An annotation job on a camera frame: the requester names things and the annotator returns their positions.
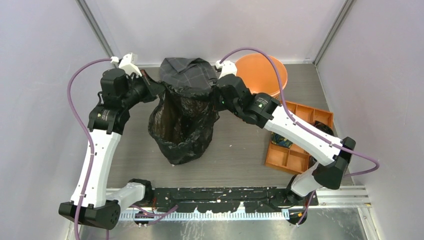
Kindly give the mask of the black plastic trash bag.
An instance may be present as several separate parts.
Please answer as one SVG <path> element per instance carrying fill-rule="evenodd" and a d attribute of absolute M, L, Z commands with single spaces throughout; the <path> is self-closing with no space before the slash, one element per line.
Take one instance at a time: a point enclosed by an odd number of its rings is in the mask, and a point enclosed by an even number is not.
<path fill-rule="evenodd" d="M 220 118 L 214 109 L 212 88 L 159 84 L 164 91 L 150 114 L 149 135 L 171 165 L 199 159 L 209 147 L 214 124 Z"/>

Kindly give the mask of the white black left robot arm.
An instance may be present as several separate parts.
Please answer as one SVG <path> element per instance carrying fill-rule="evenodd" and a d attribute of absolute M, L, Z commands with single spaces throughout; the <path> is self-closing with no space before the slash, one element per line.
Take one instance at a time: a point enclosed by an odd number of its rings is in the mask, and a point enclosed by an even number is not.
<path fill-rule="evenodd" d="M 126 73 L 109 69 L 102 74 L 99 102 L 89 114 L 85 130 L 91 139 L 80 178 L 71 199 L 59 205 L 58 213 L 75 223 L 112 230 L 122 210 L 138 203 L 148 207 L 154 199 L 148 180 L 133 178 L 119 190 L 107 194 L 107 181 L 117 145 L 123 135 L 129 110 L 138 103 L 154 101 L 163 91 L 144 70 Z"/>

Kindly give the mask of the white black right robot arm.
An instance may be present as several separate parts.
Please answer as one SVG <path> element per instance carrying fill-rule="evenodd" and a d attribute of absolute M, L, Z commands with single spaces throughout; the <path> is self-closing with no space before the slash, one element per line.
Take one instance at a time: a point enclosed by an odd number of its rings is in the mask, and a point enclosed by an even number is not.
<path fill-rule="evenodd" d="M 212 95 L 218 111 L 228 110 L 247 124 L 285 137 L 315 158 L 311 168 L 290 180 L 283 194 L 288 203 L 299 205 L 321 187 L 340 188 L 356 145 L 352 138 L 340 139 L 319 130 L 269 94 L 251 93 L 234 74 L 219 78 Z"/>

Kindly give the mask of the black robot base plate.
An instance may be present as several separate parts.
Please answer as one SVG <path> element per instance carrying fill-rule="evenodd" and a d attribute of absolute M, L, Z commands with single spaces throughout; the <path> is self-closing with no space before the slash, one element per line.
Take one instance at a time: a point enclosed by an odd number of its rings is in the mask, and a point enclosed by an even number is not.
<path fill-rule="evenodd" d="M 308 198 L 297 204 L 285 198 L 282 187 L 157 187 L 151 192 L 150 202 L 145 200 L 142 207 L 153 207 L 167 212 L 175 205 L 177 213 L 234 213 L 244 207 L 246 213 L 276 213 L 282 209 L 296 207 L 303 209 Z"/>

